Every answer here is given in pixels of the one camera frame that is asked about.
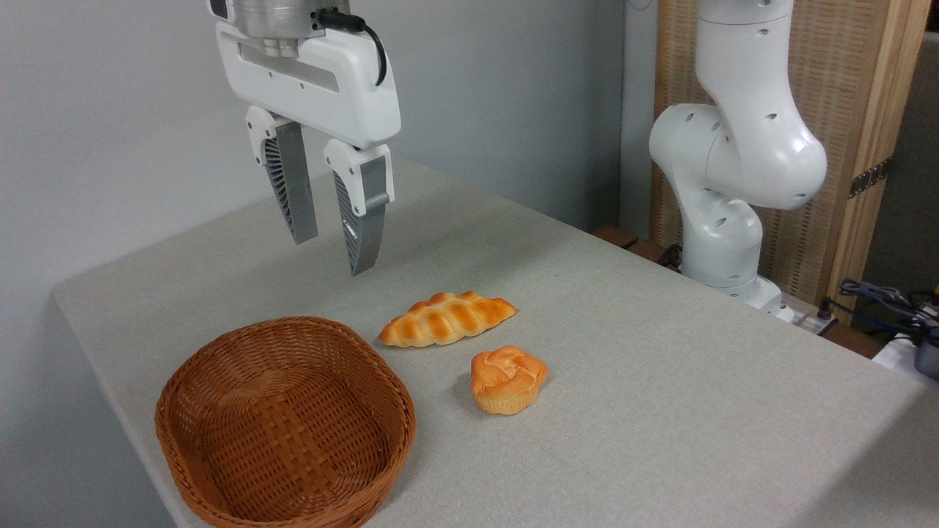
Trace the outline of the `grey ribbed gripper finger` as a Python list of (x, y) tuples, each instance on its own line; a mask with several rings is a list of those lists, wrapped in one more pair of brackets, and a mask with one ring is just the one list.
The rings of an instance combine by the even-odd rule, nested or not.
[(252, 105), (246, 125), (293, 241), (299, 245), (318, 236), (301, 124)]
[(358, 275), (375, 265), (386, 204), (395, 201), (390, 150), (385, 144), (356, 150), (332, 139), (324, 155), (335, 181), (350, 273)]

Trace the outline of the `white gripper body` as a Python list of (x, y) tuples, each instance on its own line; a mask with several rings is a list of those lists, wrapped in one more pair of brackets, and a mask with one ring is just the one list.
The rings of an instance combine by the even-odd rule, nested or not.
[(401, 130), (384, 45), (342, 1), (211, 1), (208, 11), (242, 100), (361, 150)]

